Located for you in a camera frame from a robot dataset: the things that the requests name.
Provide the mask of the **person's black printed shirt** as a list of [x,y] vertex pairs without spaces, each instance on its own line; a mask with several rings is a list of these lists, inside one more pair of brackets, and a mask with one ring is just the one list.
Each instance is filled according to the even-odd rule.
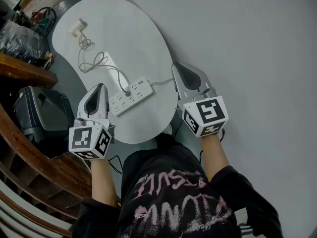
[[81,202],[72,238],[283,238],[276,209],[231,165],[208,181],[172,135],[124,161],[118,207]]

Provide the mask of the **person's right forearm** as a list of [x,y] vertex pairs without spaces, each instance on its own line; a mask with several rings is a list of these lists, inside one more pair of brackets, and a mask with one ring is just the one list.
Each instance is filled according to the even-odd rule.
[[207,135],[201,138],[203,149],[204,167],[208,181],[223,168],[229,166],[229,161],[223,150],[217,134]]

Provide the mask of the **cream hair dryer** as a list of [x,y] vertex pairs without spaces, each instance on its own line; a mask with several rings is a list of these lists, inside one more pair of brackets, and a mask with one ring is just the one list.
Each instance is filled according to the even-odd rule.
[[87,26],[87,23],[83,19],[79,18],[69,29],[68,32],[74,37],[80,37],[82,30]]

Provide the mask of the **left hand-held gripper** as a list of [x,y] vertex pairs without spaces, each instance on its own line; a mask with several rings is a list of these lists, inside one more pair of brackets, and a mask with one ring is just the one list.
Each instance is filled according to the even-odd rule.
[[115,125],[106,119],[108,112],[108,91],[99,83],[79,103],[74,126],[69,129],[69,152],[82,160],[106,157],[109,145],[114,141],[115,129]]

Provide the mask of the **plastic-wrapped pallet load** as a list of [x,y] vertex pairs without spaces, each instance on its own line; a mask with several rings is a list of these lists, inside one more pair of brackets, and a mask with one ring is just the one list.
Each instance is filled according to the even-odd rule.
[[33,30],[10,20],[0,29],[0,52],[37,67],[44,66],[49,51],[46,40]]

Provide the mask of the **person's left forearm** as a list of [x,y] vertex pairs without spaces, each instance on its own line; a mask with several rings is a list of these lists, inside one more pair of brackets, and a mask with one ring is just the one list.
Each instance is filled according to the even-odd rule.
[[107,159],[91,161],[92,198],[117,208],[118,201]]

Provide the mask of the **black and grey machine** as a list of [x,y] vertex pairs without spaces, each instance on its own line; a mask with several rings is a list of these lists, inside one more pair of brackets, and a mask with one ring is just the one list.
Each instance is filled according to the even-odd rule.
[[68,152],[74,114],[65,95],[49,88],[27,86],[19,90],[12,109],[15,124],[48,159]]

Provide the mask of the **red and black tool pile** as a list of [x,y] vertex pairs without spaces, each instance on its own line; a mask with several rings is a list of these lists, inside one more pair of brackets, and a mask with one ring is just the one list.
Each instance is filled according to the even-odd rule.
[[33,10],[30,29],[42,36],[47,36],[56,23],[57,15],[52,7]]

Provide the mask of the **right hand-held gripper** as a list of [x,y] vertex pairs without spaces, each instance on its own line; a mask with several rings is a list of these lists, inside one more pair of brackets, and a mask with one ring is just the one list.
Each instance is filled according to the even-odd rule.
[[193,134],[205,137],[223,132],[228,112],[223,97],[209,87],[207,75],[197,67],[180,61],[172,64],[172,75],[180,99],[189,97],[194,91],[199,92],[178,102],[182,120]]

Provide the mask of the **white power strip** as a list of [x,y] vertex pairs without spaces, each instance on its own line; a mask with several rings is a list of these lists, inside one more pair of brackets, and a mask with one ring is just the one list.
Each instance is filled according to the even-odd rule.
[[129,96],[126,96],[121,90],[109,99],[110,111],[116,117],[122,115],[154,93],[152,86],[145,77],[139,78],[125,90],[130,91]]

